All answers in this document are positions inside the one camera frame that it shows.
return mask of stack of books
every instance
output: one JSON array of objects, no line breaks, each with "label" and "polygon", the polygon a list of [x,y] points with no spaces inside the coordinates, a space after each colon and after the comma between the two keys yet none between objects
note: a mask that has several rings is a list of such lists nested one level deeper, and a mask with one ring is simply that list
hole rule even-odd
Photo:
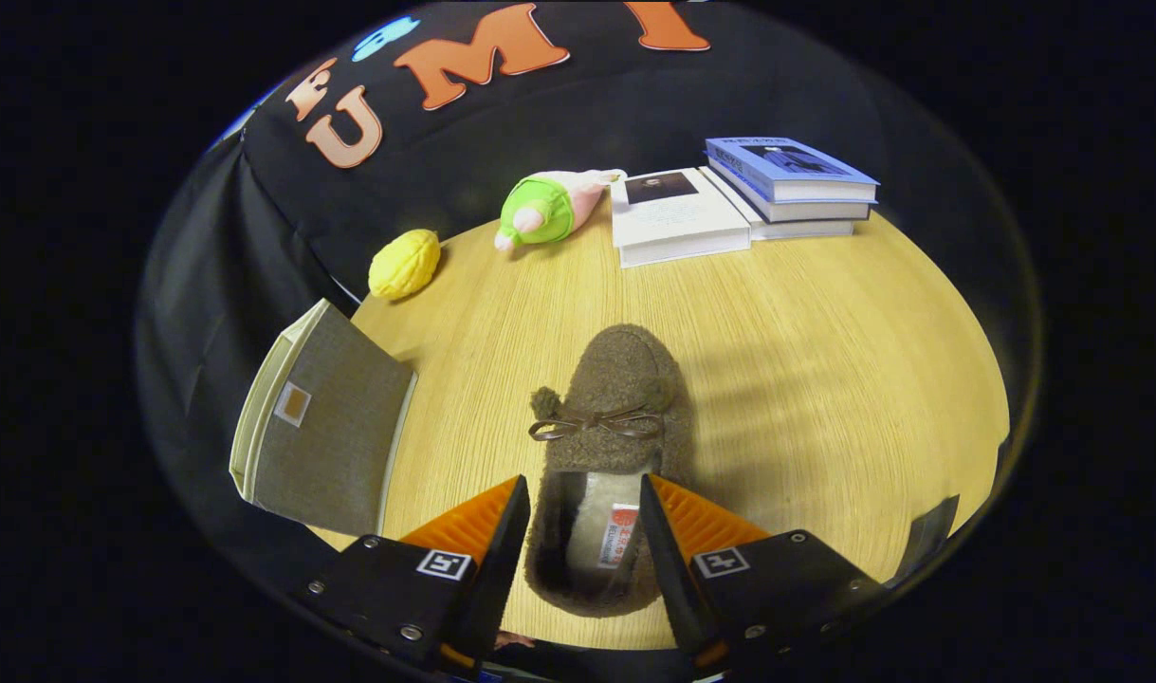
[{"label": "stack of books", "polygon": [[751,242],[851,235],[877,181],[787,138],[714,138],[709,164],[612,185],[621,267],[750,250]]},{"label": "stack of books", "polygon": [[706,175],[750,222],[753,240],[851,235],[876,203],[877,181],[798,141],[712,138],[705,144]]}]

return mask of green plush toy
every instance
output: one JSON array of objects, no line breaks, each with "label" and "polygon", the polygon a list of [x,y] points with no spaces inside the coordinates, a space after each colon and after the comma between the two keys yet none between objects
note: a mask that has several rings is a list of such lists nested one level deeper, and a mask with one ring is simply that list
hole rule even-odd
[{"label": "green plush toy", "polygon": [[536,172],[523,178],[503,203],[494,246],[499,252],[570,237],[588,220],[603,188],[625,173],[620,169],[588,172]]}]

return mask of yellow lemon toy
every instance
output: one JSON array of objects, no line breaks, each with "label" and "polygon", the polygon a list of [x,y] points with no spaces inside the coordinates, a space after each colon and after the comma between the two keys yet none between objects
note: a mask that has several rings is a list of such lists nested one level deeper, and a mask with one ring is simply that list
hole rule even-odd
[{"label": "yellow lemon toy", "polygon": [[433,230],[409,230],[371,259],[366,283],[379,298],[400,299],[435,276],[442,246]]}]

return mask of table surface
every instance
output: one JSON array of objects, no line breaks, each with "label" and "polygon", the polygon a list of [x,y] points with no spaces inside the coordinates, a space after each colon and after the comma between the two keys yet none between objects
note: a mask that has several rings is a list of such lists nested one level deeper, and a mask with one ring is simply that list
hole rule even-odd
[{"label": "table surface", "polygon": [[[1008,432],[984,329],[944,273],[877,213],[851,237],[755,242],[620,268],[605,196],[565,242],[507,257],[496,221],[447,239],[435,280],[368,297],[353,322],[418,373],[381,535],[399,539],[524,474],[544,445],[529,398],[562,394],[590,339],[630,322],[677,359],[694,401],[691,489],[764,530],[803,527],[876,580],[911,520],[958,495],[953,530],[990,493]],[[353,537],[318,530],[334,548]],[[591,648],[672,648],[662,601],[573,617],[516,576],[503,629]]]}]

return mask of brown slipper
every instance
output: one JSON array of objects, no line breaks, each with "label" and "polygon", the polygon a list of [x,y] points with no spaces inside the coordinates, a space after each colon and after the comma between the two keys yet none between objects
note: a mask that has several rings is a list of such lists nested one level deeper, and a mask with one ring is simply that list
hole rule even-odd
[{"label": "brown slipper", "polygon": [[617,325],[591,339],[562,402],[531,398],[547,463],[526,545],[526,582],[579,617],[617,617],[657,600],[644,532],[642,475],[682,484],[691,453],[687,388],[650,331]]}]

